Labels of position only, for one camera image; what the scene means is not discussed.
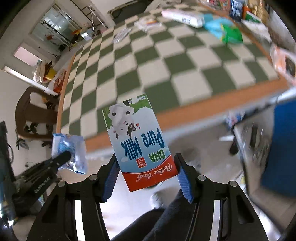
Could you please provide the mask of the blue white wrapper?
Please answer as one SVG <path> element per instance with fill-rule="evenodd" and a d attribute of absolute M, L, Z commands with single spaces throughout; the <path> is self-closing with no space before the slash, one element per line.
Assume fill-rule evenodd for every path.
<path fill-rule="evenodd" d="M 88 165 L 84 138 L 77 135 L 54 133 L 51 152 L 52 158 L 60 156 L 65 151 L 70 152 L 71 158 L 68 161 L 62 161 L 63 164 L 60 168 L 85 175 L 88 171 Z"/>

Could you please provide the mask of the DHA pure milk carton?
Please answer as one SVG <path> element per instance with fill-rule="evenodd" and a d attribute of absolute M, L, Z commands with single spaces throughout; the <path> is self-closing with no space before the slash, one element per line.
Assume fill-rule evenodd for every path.
<path fill-rule="evenodd" d="M 121 173 L 131 192 L 178 174 L 145 94 L 104 108 L 102 112 Z"/>

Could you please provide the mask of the white cardboard trash box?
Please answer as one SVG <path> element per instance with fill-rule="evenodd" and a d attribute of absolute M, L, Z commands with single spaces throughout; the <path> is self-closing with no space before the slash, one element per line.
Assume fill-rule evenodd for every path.
<path fill-rule="evenodd" d="M 284 232 L 295 217 L 295 88 L 234 125 L 247 195 Z"/>

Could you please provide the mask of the brown wooden chair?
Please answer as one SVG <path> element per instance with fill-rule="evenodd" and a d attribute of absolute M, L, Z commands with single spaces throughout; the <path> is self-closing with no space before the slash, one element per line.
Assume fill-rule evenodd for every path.
<path fill-rule="evenodd" d="M 53 138 L 52 132 L 47 134 L 38 133 L 27 133 L 25 131 L 25 125 L 27 121 L 32 123 L 44 123 L 49 126 L 53 126 L 57 123 L 58 112 L 55 109 L 44 109 L 34 104 L 31 104 L 31 93 L 36 93 L 42 97 L 45 97 L 53 106 L 59 104 L 59 100 L 53 95 L 47 94 L 36 87 L 28 87 L 23 95 L 18 100 L 15 109 L 15 122 L 16 122 L 16 133 L 20 138 L 29 140 L 41 140 L 51 141 Z"/>

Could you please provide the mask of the dark trouser legs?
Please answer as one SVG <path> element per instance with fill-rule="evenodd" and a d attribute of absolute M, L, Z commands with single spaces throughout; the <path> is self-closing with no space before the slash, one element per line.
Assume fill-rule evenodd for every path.
<path fill-rule="evenodd" d="M 146 212 L 116 235 L 112 240 L 185 240 L 191 225 L 195 206 L 181 190 L 165 206 L 162 192 L 151 196 L 152 210 Z"/>

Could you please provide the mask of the orange cardboard box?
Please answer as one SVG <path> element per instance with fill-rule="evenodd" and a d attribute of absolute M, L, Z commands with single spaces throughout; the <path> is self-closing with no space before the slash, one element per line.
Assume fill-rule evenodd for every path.
<path fill-rule="evenodd" d="M 63 87 L 63 82 L 66 76 L 66 70 L 62 69 L 57 77 L 57 79 L 54 82 L 54 88 L 53 91 L 59 94 Z"/>

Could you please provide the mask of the orange white snack packet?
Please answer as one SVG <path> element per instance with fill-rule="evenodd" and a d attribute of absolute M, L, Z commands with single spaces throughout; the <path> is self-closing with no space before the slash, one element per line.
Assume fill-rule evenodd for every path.
<path fill-rule="evenodd" d="M 270 57 L 274 69 L 292 86 L 295 86 L 295 53 L 273 43 L 270 48 Z"/>

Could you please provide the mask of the checkered green white mat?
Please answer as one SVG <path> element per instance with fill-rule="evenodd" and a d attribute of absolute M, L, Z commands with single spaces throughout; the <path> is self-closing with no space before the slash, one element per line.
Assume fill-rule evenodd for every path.
<path fill-rule="evenodd" d="M 85 137 L 88 151 L 110 145 L 103 108 L 140 94 L 166 131 L 287 90 L 250 34 L 242 44 L 223 44 L 207 30 L 163 18 L 160 9 L 145 16 L 161 26 L 143 32 L 133 24 L 144 15 L 132 16 L 82 45 L 70 62 L 57 132 Z M 132 31 L 113 43 L 125 27 Z"/>

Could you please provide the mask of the green snack bag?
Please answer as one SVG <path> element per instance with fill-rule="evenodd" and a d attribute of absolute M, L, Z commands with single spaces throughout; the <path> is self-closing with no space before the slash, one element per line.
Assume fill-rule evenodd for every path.
<path fill-rule="evenodd" d="M 239 44 L 243 42 L 242 33 L 237 27 L 222 24 L 221 30 L 222 30 L 221 40 L 225 44 L 228 44 L 228 43 Z"/>

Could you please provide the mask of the blue plastic bag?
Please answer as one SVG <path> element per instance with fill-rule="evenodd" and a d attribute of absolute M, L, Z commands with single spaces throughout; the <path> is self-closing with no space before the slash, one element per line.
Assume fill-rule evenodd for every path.
<path fill-rule="evenodd" d="M 228 27 L 233 27 L 234 23 L 227 18 L 222 18 L 222 17 L 214 18 L 212 14 L 204 15 L 203 28 L 220 40 L 226 34 L 226 31 L 223 29 L 224 25 Z"/>

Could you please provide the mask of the long white package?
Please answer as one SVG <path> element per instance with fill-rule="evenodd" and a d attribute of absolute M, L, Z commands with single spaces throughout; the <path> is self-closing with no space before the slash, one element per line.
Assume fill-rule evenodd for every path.
<path fill-rule="evenodd" d="M 195 28 L 201 28 L 204 24 L 204 17 L 189 11 L 179 9 L 163 9 L 161 15 L 164 18 L 177 21 Z"/>

